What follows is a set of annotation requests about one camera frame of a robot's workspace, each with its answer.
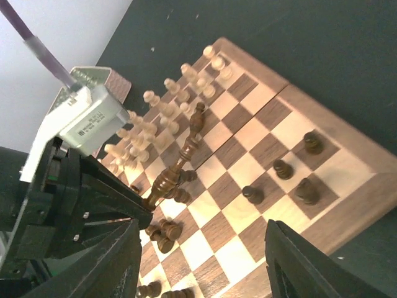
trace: dark square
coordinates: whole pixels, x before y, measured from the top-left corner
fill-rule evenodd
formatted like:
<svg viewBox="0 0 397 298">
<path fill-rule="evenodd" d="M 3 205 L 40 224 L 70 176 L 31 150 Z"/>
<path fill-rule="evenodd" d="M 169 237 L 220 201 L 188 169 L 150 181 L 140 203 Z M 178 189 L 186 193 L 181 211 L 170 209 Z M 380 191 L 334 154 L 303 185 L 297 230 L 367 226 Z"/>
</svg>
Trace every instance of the dark square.
<svg viewBox="0 0 397 298">
<path fill-rule="evenodd" d="M 222 210 L 241 194 L 241 189 L 226 172 L 208 188 L 208 192 Z"/>
<path fill-rule="evenodd" d="M 159 153 L 157 152 L 153 144 L 149 144 L 149 146 L 147 146 L 145 150 L 149 152 L 149 159 L 142 163 L 144 169 L 146 169 L 149 165 L 152 164 L 152 162 L 155 161 L 157 157 L 159 157 Z"/>
<path fill-rule="evenodd" d="M 173 165 L 179 158 L 179 146 L 177 142 L 172 142 L 167 149 L 160 154 L 165 166 Z"/>
<path fill-rule="evenodd" d="M 194 200 L 201 196 L 203 192 L 205 192 L 205 186 L 203 182 L 201 182 L 200 178 L 197 178 L 196 180 L 191 182 L 184 183 L 182 185 L 182 188 L 185 189 L 192 196 L 192 200 L 187 203 L 187 205 L 190 205 Z"/>
<path fill-rule="evenodd" d="M 141 266 L 140 273 L 142 277 L 145 277 L 154 267 L 160 263 L 159 258 L 154 250 L 153 244 L 148 242 L 142 248 Z"/>
<path fill-rule="evenodd" d="M 204 111 L 204 127 L 200 132 L 200 135 L 204 137 L 211 129 L 219 123 L 219 118 L 211 111 L 207 109 Z"/>
<path fill-rule="evenodd" d="M 270 133 L 251 149 L 250 154 L 267 171 L 275 159 L 283 157 L 287 152 L 288 149 Z"/>
<path fill-rule="evenodd" d="M 255 115 L 255 117 L 261 121 L 267 129 L 272 130 L 290 113 L 291 110 L 289 108 L 276 98 L 273 98 Z"/>
<path fill-rule="evenodd" d="M 252 115 L 241 105 L 238 104 L 222 119 L 227 128 L 236 133 L 241 127 L 247 124 Z"/>
<path fill-rule="evenodd" d="M 215 156 L 221 164 L 229 169 L 238 161 L 247 151 L 237 141 L 235 137 L 231 137 L 216 152 Z"/>
<path fill-rule="evenodd" d="M 263 202 L 255 205 L 261 214 L 285 195 L 285 192 L 266 172 L 260 175 L 251 186 L 261 189 L 265 195 Z"/>
<path fill-rule="evenodd" d="M 224 91 L 225 91 L 225 89 L 223 89 L 223 87 L 221 85 L 219 85 L 217 81 L 212 81 L 211 85 L 215 87 L 215 94 L 211 98 L 206 98 L 203 95 L 203 92 L 200 93 L 200 97 L 205 98 L 204 102 L 208 106 L 210 106 L 214 101 L 216 101 L 218 99 L 218 97 L 220 97 L 222 95 L 222 93 L 224 93 Z"/>
<path fill-rule="evenodd" d="M 266 226 L 266 220 L 260 216 L 239 234 L 255 262 L 265 256 L 265 241 L 263 239 L 265 239 Z"/>
<path fill-rule="evenodd" d="M 195 232 L 199 230 L 199 226 L 196 224 L 196 221 L 190 214 L 188 208 L 184 209 L 176 218 L 173 220 L 176 224 L 181 225 L 182 227 L 182 234 L 178 238 L 178 243 L 182 244 L 187 239 L 189 239 Z"/>
<path fill-rule="evenodd" d="M 243 73 L 228 89 L 238 101 L 242 101 L 258 85 L 247 74 Z"/>
<path fill-rule="evenodd" d="M 171 287 L 191 272 L 180 247 L 174 250 L 161 264 Z"/>
<path fill-rule="evenodd" d="M 193 169 L 196 170 L 201 166 L 209 157 L 212 155 L 211 148 L 204 142 L 204 139 L 201 139 L 198 143 L 198 150 L 194 153 L 190 164 Z"/>
<path fill-rule="evenodd" d="M 305 150 L 305 143 L 302 139 L 295 147 L 292 148 L 292 152 L 299 157 L 310 169 L 315 170 L 325 163 L 330 157 L 338 152 L 339 147 L 335 146 L 323 135 L 314 130 L 314 133 L 322 141 L 324 150 L 318 155 L 309 154 Z"/>
<path fill-rule="evenodd" d="M 236 232 L 232 229 L 222 212 L 219 212 L 207 222 L 201 228 L 201 231 L 214 253 L 236 236 Z"/>
<path fill-rule="evenodd" d="M 139 189 L 140 195 L 144 194 L 149 188 L 151 188 L 149 179 L 145 172 L 140 174 L 132 183 L 132 185 L 136 186 Z"/>
<path fill-rule="evenodd" d="M 323 183 L 322 180 L 318 178 L 317 175 L 315 175 L 314 173 L 311 173 L 308 178 L 319 192 L 320 200 L 317 204 L 305 204 L 295 195 L 296 187 L 292 189 L 288 195 L 291 197 L 291 199 L 293 199 L 295 204 L 306 214 L 306 216 L 312 219 L 329 205 L 331 205 L 331 203 L 334 202 L 338 198 L 338 196 L 332 190 L 330 190 L 330 188 L 328 188 L 328 186 L 325 185 L 325 183 Z"/>
<path fill-rule="evenodd" d="M 215 256 L 212 256 L 193 271 L 204 297 L 213 297 L 229 284 L 226 274 Z"/>
</svg>

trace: white wall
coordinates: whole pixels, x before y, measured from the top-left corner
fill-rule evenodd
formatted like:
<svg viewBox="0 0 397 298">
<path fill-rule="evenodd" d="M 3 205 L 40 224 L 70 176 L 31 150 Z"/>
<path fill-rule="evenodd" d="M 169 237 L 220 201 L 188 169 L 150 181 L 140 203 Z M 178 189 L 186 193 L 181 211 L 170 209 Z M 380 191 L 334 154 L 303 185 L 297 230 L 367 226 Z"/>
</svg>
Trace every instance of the white wall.
<svg viewBox="0 0 397 298">
<path fill-rule="evenodd" d="M 132 0 L 9 0 L 70 70 L 95 65 Z M 28 152 L 61 84 L 0 13 L 0 146 Z"/>
</svg>

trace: table surface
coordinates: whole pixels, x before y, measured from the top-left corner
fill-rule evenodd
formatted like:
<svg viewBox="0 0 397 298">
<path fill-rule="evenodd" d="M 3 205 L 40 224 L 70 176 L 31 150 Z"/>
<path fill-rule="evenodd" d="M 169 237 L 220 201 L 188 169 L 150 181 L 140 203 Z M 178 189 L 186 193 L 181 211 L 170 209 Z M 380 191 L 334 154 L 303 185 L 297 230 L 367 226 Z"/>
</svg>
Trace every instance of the table surface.
<svg viewBox="0 0 397 298">
<path fill-rule="evenodd" d="M 396 8 L 391 1 L 134 0 L 98 65 L 133 83 L 125 105 L 144 115 L 147 89 L 163 94 L 165 78 L 178 78 L 181 64 L 225 36 L 397 155 Z M 393 297 L 396 218 L 394 210 L 332 255 Z"/>
</svg>

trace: dark pawn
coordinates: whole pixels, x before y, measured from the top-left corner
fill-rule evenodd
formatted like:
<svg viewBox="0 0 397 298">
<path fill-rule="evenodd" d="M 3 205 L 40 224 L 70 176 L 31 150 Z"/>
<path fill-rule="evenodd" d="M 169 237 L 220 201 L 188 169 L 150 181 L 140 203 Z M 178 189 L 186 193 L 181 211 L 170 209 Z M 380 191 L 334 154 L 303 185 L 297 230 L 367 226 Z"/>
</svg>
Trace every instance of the dark pawn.
<svg viewBox="0 0 397 298">
<path fill-rule="evenodd" d="M 308 205 L 315 205 L 320 200 L 317 189 L 308 178 L 303 178 L 299 182 L 295 195 Z"/>
<path fill-rule="evenodd" d="M 168 291 L 161 295 L 161 298 L 194 298 L 194 293 L 190 289 L 180 291 Z"/>
<path fill-rule="evenodd" d="M 273 169 L 280 179 L 288 180 L 293 175 L 293 168 L 284 160 L 275 160 L 273 162 Z"/>
<path fill-rule="evenodd" d="M 303 141 L 305 142 L 305 149 L 307 153 L 317 155 L 323 152 L 323 143 L 314 132 L 306 133 L 303 136 Z"/>
<path fill-rule="evenodd" d="M 145 232 L 149 235 L 151 241 L 157 242 L 161 253 L 168 253 L 174 246 L 174 242 L 162 235 L 160 229 L 154 225 L 149 225 Z"/>
<path fill-rule="evenodd" d="M 136 289 L 136 298 L 158 297 L 161 294 L 161 283 L 152 281 L 147 286 L 140 286 Z"/>
<path fill-rule="evenodd" d="M 160 220 L 160 227 L 168 237 L 168 239 L 175 241 L 182 234 L 182 228 L 172 222 L 168 222 L 165 219 Z"/>
<path fill-rule="evenodd" d="M 243 196 L 254 205 L 260 204 L 265 198 L 263 191 L 252 186 L 243 187 Z"/>
</svg>

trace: chessboard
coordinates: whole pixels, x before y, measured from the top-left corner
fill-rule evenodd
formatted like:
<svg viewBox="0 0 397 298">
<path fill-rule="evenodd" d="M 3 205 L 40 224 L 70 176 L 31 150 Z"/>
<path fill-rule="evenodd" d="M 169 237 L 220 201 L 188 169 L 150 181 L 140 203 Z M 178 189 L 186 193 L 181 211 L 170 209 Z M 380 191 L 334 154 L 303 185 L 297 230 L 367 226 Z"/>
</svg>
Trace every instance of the chessboard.
<svg viewBox="0 0 397 298">
<path fill-rule="evenodd" d="M 200 148 L 184 168 L 196 170 L 198 179 L 184 184 L 191 202 L 166 199 L 154 211 L 154 224 L 165 218 L 183 227 L 169 253 L 141 231 L 138 284 L 161 281 L 163 292 L 191 287 L 196 297 L 269 297 L 267 222 L 285 222 L 328 255 L 397 205 L 397 158 L 227 39 L 213 47 L 233 75 L 222 79 L 201 56 L 193 68 L 215 95 L 207 99 L 184 77 L 178 80 L 192 106 L 207 107 Z M 161 101 L 180 104 L 169 92 Z M 148 143 L 149 160 L 117 175 L 146 198 L 157 175 L 178 159 L 189 117 L 179 111 L 175 135 L 161 127 L 155 107 L 143 118 L 158 126 L 166 146 Z M 324 145 L 319 155 L 305 150 L 303 136 L 312 131 Z M 292 165 L 291 179 L 277 177 L 272 163 L 278 158 Z M 110 155 L 102 160 L 111 162 Z M 315 205 L 294 195 L 303 178 L 320 193 Z M 248 185 L 263 190 L 263 203 L 253 205 L 241 194 Z"/>
</svg>

